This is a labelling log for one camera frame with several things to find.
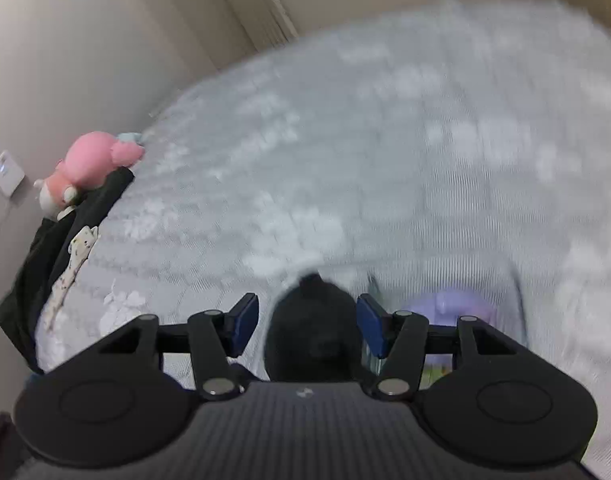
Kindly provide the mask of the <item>clear glass container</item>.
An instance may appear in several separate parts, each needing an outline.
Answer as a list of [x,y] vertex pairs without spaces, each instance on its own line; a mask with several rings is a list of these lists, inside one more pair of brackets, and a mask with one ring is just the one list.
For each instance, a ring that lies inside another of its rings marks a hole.
[[[367,271],[365,294],[376,299],[388,313],[402,310],[409,300],[424,292],[441,289],[469,289],[496,307],[496,322],[489,324],[519,344],[528,343],[526,313],[523,309],[520,278],[514,263],[492,255],[472,254],[454,257],[432,257],[425,262],[396,262]],[[454,352],[445,351],[447,339],[456,326],[429,323],[425,364],[451,364]],[[383,360],[371,355],[363,341],[361,363],[377,375]]]

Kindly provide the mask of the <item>purple computer mouse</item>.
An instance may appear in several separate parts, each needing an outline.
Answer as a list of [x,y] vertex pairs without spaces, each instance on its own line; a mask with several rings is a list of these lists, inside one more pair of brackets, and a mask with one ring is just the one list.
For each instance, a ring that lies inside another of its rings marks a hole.
[[496,307],[469,289],[447,288],[413,297],[402,310],[424,315],[433,325],[455,326],[464,315],[475,316],[494,325]]

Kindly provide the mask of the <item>black cat figurine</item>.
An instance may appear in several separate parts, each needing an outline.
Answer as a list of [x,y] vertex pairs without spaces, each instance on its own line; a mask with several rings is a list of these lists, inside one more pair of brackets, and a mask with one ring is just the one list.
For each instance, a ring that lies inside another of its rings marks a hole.
[[276,302],[264,366],[273,382],[354,382],[361,372],[361,351],[355,300],[311,273]]

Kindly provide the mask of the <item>colourful small toy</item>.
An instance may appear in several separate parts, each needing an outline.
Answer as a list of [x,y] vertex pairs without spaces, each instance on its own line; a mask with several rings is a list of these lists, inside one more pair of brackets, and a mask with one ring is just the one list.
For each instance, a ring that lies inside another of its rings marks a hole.
[[451,371],[451,364],[426,363],[423,374],[421,375],[421,382],[424,388],[429,388],[437,380],[450,374]]

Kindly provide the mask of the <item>black garment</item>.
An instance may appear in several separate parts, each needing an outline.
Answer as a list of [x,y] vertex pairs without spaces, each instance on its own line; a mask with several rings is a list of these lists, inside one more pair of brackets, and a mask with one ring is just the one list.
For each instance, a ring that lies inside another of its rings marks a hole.
[[36,356],[36,325],[51,286],[66,270],[71,240],[85,226],[100,226],[133,181],[128,168],[112,171],[100,188],[84,193],[64,218],[45,219],[36,231],[14,284],[0,302],[0,328],[31,372],[43,373]]

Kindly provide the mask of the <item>grey quilted bedspread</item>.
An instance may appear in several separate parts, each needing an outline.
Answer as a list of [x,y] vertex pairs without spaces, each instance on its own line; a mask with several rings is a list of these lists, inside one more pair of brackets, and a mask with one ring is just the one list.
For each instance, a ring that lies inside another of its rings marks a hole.
[[493,300],[598,405],[611,479],[611,32],[557,1],[446,2],[267,52],[182,94],[58,312],[51,370],[135,316],[182,323],[246,292],[262,374],[278,297],[317,271],[395,310]]

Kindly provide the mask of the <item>pink plush toy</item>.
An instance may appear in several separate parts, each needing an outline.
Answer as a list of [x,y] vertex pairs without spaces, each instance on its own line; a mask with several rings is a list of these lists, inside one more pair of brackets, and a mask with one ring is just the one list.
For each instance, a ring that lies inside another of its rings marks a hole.
[[63,211],[73,207],[84,192],[100,188],[114,170],[134,166],[144,153],[142,135],[137,132],[117,136],[104,131],[83,134],[74,141],[50,176],[34,182],[44,216],[58,218]]

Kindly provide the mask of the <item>beige curtain left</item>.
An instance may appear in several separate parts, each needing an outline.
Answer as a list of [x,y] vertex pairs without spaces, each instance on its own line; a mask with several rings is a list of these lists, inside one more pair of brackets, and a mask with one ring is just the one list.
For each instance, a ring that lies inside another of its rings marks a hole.
[[227,0],[258,52],[296,40],[299,32],[280,0]]

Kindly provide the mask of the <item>white wall switch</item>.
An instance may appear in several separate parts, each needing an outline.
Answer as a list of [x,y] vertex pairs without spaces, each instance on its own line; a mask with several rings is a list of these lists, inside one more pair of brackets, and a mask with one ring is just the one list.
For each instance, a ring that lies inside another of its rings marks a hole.
[[25,179],[25,172],[7,151],[0,153],[0,192],[10,198]]

